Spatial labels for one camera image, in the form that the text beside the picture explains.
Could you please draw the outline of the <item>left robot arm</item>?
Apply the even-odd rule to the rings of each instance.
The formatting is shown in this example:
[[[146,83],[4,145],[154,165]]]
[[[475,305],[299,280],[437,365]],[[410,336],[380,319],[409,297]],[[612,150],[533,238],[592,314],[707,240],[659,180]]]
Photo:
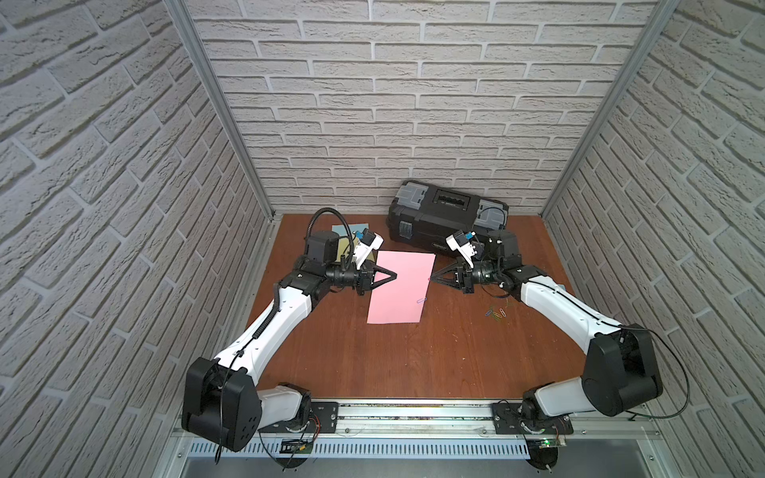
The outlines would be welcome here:
[[[349,242],[349,258],[337,258],[340,237],[312,233],[293,270],[273,287],[273,300],[250,327],[214,358],[197,358],[184,385],[181,427],[219,448],[242,450],[261,429],[284,424],[302,431],[311,420],[311,394],[293,384],[259,390],[267,364],[293,330],[334,288],[364,295],[396,280],[370,256],[384,243],[364,230]]]

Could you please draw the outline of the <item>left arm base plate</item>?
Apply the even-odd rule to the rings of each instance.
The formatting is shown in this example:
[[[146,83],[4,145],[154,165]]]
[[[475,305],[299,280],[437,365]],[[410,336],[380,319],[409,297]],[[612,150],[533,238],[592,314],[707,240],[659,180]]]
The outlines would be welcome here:
[[[340,404],[319,400],[311,402],[310,406],[301,406],[295,417],[279,421],[259,429],[266,433],[295,433],[306,435],[334,434],[337,429]]]

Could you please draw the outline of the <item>light blue paper sheet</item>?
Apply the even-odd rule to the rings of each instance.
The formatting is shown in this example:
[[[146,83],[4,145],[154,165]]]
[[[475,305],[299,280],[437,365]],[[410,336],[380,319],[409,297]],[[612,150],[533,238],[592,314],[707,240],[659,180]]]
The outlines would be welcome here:
[[[359,223],[359,224],[350,224],[349,229],[352,233],[352,235],[357,236],[358,234],[362,234],[365,229],[368,229],[370,225],[368,223]],[[337,233],[341,237],[347,236],[347,231],[344,225],[338,224],[332,226],[332,231]]]

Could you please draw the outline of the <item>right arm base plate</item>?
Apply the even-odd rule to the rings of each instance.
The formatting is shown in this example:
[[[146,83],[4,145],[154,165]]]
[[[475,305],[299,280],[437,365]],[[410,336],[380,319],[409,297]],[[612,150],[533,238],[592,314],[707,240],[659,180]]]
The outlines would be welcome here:
[[[493,424],[497,434],[571,435],[573,424],[567,415],[549,417],[538,411],[533,402],[499,400],[491,404]]]

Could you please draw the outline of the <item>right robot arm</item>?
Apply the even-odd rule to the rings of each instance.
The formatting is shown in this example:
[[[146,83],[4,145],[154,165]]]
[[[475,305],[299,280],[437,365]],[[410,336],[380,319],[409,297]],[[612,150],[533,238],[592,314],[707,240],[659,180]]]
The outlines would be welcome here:
[[[579,378],[526,392],[520,416],[542,420],[588,411],[615,416],[663,394],[651,333],[597,312],[543,270],[524,264],[512,232],[492,231],[479,241],[473,232],[456,231],[445,245],[459,257],[433,273],[433,282],[464,294],[473,293],[475,286],[495,285],[502,298],[512,297],[542,314],[586,356]]]

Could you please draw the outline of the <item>pink paper sheet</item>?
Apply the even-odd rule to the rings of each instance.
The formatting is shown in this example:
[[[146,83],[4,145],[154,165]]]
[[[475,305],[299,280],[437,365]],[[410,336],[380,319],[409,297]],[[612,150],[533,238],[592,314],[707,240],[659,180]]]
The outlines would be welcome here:
[[[373,291],[367,323],[418,324],[425,302],[416,301],[428,294],[434,262],[432,253],[380,252],[377,264],[396,272],[398,278]]]

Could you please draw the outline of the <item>yellow paper sheet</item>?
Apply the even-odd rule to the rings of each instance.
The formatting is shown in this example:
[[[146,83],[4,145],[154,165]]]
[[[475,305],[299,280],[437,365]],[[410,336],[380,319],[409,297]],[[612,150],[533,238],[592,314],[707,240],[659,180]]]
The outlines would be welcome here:
[[[361,237],[354,236],[353,239],[355,254],[357,256],[364,255],[365,260],[369,260],[370,262],[375,263],[377,251],[381,245],[379,244],[377,247],[374,247],[374,240],[365,240]],[[347,237],[341,237],[338,243],[338,254],[336,260],[338,262],[344,263],[350,256],[351,254],[349,240]]]

